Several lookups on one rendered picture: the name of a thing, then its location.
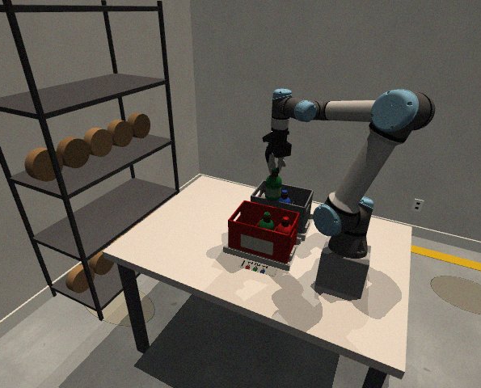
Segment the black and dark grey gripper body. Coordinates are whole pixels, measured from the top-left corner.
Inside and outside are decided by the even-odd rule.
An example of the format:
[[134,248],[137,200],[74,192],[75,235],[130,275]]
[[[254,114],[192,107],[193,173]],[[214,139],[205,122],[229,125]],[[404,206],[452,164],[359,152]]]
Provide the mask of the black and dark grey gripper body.
[[[269,150],[274,154],[274,157],[282,158],[282,157],[291,156],[292,144],[287,142],[287,135],[289,135],[288,128],[286,130],[277,130],[272,128],[271,130],[275,133],[275,137],[272,138],[272,140],[270,140],[270,142],[268,143],[268,146],[269,146]],[[282,141],[281,141],[281,136],[282,136]]]

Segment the red bottle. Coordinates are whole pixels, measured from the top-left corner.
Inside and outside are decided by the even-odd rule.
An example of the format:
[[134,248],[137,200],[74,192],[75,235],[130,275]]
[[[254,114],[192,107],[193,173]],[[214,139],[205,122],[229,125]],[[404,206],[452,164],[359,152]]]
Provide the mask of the red bottle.
[[282,218],[282,223],[276,228],[276,232],[280,232],[280,233],[283,233],[283,234],[288,234],[290,229],[291,229],[291,225],[289,224],[289,218],[288,217],[283,217]]

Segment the green bottle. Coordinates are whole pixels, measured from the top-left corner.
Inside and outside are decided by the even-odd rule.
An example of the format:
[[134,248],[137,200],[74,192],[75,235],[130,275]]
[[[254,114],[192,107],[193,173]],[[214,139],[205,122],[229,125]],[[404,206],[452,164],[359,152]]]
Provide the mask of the green bottle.
[[266,179],[265,198],[276,201],[281,198],[281,177],[277,168],[272,168],[272,174]]
[[264,218],[259,222],[259,227],[274,231],[274,223],[269,212],[264,213]]

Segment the blue bottle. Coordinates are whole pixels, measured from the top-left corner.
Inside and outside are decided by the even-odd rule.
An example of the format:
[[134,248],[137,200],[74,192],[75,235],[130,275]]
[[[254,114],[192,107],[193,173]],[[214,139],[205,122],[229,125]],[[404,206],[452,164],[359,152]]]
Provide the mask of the blue bottle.
[[288,204],[291,204],[291,201],[290,199],[288,198],[288,193],[286,190],[283,190],[281,192],[281,198],[277,201],[280,201],[280,202],[284,202],[284,203],[288,203]]

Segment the beige paper pick list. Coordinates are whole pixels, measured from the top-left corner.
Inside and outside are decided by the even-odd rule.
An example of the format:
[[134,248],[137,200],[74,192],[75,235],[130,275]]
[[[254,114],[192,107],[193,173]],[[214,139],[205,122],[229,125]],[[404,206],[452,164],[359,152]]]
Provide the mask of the beige paper pick list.
[[252,271],[255,271],[255,272],[260,272],[260,273],[263,273],[263,274],[266,274],[266,275],[269,275],[269,276],[275,276],[276,271],[277,271],[277,268],[270,267],[270,266],[263,265],[263,264],[258,264],[258,263],[255,263],[255,262],[252,262],[252,261],[249,261],[249,260],[245,260],[245,259],[243,259],[243,261],[241,262],[239,267],[245,268],[245,269],[248,269],[248,270],[252,270]]

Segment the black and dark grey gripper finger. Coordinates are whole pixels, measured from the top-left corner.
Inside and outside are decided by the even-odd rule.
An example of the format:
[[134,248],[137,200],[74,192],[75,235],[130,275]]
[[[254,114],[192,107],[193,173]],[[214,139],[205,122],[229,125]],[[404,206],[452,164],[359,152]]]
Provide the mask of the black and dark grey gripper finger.
[[272,152],[269,150],[269,146],[267,146],[267,149],[265,151],[265,158],[268,164],[269,172],[270,174],[272,174],[272,168],[276,168],[276,164],[274,154],[272,154]]
[[284,157],[278,158],[277,163],[278,163],[277,170],[278,170],[278,173],[280,173],[281,168],[286,166],[285,161],[284,161]]

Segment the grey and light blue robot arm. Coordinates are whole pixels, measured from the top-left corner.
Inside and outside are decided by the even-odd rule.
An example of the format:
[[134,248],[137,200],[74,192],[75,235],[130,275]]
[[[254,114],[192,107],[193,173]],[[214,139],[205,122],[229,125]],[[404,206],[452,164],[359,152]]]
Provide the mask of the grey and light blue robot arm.
[[353,259],[366,256],[373,201],[364,194],[393,149],[403,144],[412,130],[422,129],[433,119],[435,104],[429,98],[421,92],[399,89],[376,100],[313,101],[296,99],[288,89],[273,91],[273,129],[286,130],[290,117],[304,122],[370,122],[370,134],[337,191],[313,213],[315,227],[331,236],[328,246],[336,254]]

